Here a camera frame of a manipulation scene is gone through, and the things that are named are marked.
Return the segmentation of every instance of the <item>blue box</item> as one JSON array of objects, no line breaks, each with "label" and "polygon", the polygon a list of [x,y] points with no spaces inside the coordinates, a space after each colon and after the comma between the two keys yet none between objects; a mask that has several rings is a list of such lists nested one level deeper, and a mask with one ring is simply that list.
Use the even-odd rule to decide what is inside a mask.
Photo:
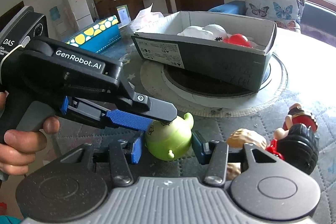
[{"label": "blue box", "polygon": [[66,44],[100,53],[121,39],[116,16],[93,23],[85,30],[75,33]]}]

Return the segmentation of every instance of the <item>white refrigerator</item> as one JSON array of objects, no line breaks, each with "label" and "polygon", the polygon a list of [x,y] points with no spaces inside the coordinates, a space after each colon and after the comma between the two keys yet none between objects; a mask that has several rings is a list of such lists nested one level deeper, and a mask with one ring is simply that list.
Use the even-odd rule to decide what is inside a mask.
[{"label": "white refrigerator", "polygon": [[81,31],[93,23],[86,0],[67,0],[67,6],[76,31]]}]

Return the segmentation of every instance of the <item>green toy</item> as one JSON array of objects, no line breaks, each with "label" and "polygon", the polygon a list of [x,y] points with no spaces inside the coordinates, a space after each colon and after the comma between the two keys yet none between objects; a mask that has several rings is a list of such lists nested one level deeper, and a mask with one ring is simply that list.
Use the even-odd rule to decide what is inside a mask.
[{"label": "green toy", "polygon": [[160,160],[181,158],[190,148],[193,126],[194,118],[190,113],[184,114],[184,119],[177,116],[170,123],[151,122],[145,133],[149,152]]}]

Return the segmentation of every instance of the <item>red ball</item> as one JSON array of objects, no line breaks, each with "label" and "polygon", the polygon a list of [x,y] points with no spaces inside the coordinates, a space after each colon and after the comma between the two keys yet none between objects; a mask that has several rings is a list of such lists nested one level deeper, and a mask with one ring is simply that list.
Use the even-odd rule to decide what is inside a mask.
[{"label": "red ball", "polygon": [[229,37],[226,40],[227,43],[230,44],[235,44],[235,45],[239,45],[239,46],[245,46],[245,47],[250,47],[251,48],[251,44],[248,41],[248,39],[246,38],[246,36],[238,33],[238,34],[234,34],[231,37]]}]

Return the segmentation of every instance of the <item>human hand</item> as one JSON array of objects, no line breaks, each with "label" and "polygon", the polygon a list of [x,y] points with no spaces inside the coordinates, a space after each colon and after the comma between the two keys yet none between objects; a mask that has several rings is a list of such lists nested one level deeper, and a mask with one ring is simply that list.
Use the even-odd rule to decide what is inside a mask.
[{"label": "human hand", "polygon": [[[6,93],[0,93],[0,109],[5,107]],[[46,134],[59,130],[57,117],[50,117],[43,123]],[[35,153],[47,146],[47,138],[40,131],[24,132],[8,130],[4,135],[5,144],[0,144],[0,170],[9,175],[23,175],[28,172],[28,164],[35,160]]]}]

